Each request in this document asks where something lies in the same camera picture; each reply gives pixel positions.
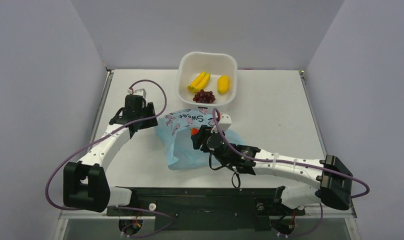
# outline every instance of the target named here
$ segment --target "black bracket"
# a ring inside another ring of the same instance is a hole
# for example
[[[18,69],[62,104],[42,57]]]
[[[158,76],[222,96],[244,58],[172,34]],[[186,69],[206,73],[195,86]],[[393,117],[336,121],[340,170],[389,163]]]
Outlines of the black bracket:
[[[82,180],[88,178],[88,184]],[[67,207],[101,213],[111,196],[104,168],[81,161],[68,162],[63,168],[63,204]]]
[[[325,160],[320,160],[324,168],[337,171],[339,173],[353,176],[342,161],[333,155],[327,155]],[[348,210],[351,204],[352,180],[338,176],[326,171],[317,177],[320,181],[320,190],[315,195],[321,199],[321,202],[333,209]]]
[[[202,125],[199,128],[199,131],[193,134],[190,138],[193,143],[194,150],[201,150],[204,153],[209,153],[210,150],[206,146],[207,139],[211,136],[212,127],[207,125]]]
[[[128,94],[125,96],[124,107],[120,108],[115,116],[109,121],[109,124],[124,125],[131,121],[155,116],[154,103],[146,104],[145,98],[140,95]],[[128,127],[130,138],[138,131],[150,127],[158,126],[158,120],[155,118],[134,123]]]
[[[174,218],[167,231],[225,231],[254,229],[271,231],[270,216],[305,215],[282,205],[284,186],[278,188],[155,188],[126,187],[135,201],[129,207],[147,209],[156,203],[156,210]],[[107,209],[107,216],[135,216],[137,211],[116,207]],[[143,212],[142,216],[154,216]],[[170,219],[155,215],[155,230]]]

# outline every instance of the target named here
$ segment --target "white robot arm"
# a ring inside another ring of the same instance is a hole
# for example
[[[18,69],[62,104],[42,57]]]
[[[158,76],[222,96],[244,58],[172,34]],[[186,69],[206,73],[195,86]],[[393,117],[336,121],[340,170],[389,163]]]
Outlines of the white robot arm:
[[[112,134],[126,123],[155,115],[154,105],[151,102],[146,103],[145,98],[144,89],[130,92],[125,98],[124,107],[111,119],[102,137],[110,136],[95,145],[78,162],[68,162],[65,165],[63,169],[65,206],[102,212],[106,207],[126,206],[130,203],[132,191],[110,186],[104,169],[108,168],[117,152],[134,133],[158,125],[157,119],[154,118],[132,124]]]
[[[112,132],[124,124],[155,115],[153,104],[146,103],[144,89],[130,92],[125,105],[109,122],[103,136],[110,135],[95,145],[78,162],[68,162],[63,171],[63,202],[67,207],[102,212],[107,207],[127,206],[132,199],[128,188],[110,186],[105,176],[107,169],[117,152],[138,130],[158,125],[156,118],[131,124],[114,134]],[[232,124],[228,114],[218,119],[222,131]],[[239,174],[273,175],[295,180],[304,184],[293,187],[279,187],[275,200],[289,209],[299,206],[323,203],[334,209],[347,210],[350,205],[352,181],[336,175],[297,163],[330,168],[352,176],[349,170],[335,156],[326,159],[303,159],[279,155],[253,146],[231,144],[245,156],[264,159],[267,162],[255,162],[233,152],[218,133],[217,128],[202,125],[198,131],[192,131],[191,140],[195,150],[211,153],[221,163]],[[280,160],[294,164],[282,163]]]
[[[227,130],[232,124],[232,118],[226,113],[221,113],[217,121],[222,131]],[[338,210],[349,209],[352,180],[320,169],[299,165],[306,164],[331,169],[352,177],[352,173],[336,156],[327,155],[325,159],[305,159],[280,155],[277,152],[272,153],[253,146],[231,144],[234,149],[245,156],[265,160],[265,162],[259,162],[232,151],[221,138],[216,126],[203,125],[192,133],[193,148],[214,155],[221,164],[220,168],[228,168],[237,175],[273,175],[304,183],[292,187],[282,187],[280,196],[276,196],[277,200],[289,209],[314,203],[323,203]]]

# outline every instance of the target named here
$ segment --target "plastic bag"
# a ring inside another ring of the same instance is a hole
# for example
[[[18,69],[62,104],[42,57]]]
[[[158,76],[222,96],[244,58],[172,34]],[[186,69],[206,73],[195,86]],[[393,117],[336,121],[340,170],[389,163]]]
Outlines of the plastic bag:
[[[191,129],[202,125],[214,126],[213,115],[206,109],[184,109],[158,119],[155,131],[164,143],[169,169],[194,169],[209,165],[209,153],[193,149],[191,140]],[[227,130],[225,134],[230,143],[244,144],[236,132]],[[212,165],[219,166],[220,163],[213,158]]]

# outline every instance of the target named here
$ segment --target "yellow banana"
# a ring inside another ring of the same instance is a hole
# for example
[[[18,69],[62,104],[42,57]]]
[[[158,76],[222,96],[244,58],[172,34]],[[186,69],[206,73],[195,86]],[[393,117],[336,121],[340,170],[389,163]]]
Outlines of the yellow banana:
[[[208,85],[208,82],[210,81],[210,78],[211,78],[211,73],[207,73],[207,74],[203,77],[202,81],[200,81],[200,83],[199,83],[197,86],[195,86],[195,87],[193,88],[193,92],[194,92],[194,93],[197,93],[197,92],[199,92],[201,89],[204,89],[204,88]]]
[[[202,82],[202,79],[204,79],[205,75],[207,74],[206,71],[203,71],[199,73],[199,75],[187,86],[187,90],[193,92],[193,89],[200,83]]]

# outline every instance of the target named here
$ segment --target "white basket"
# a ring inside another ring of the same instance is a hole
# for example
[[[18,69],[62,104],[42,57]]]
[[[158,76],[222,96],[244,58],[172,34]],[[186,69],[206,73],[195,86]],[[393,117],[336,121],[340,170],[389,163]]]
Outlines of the white basket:
[[[204,71],[210,73],[211,78],[203,90],[213,92],[215,95],[215,102],[213,103],[194,102],[195,93],[187,89],[188,85]],[[225,94],[219,94],[217,91],[217,81],[222,75],[227,75],[230,80],[228,91]],[[232,56],[222,53],[193,51],[181,59],[175,81],[175,94],[183,101],[184,108],[206,108],[209,111],[218,108],[220,111],[226,111],[227,105],[236,96],[237,76],[238,64]]]

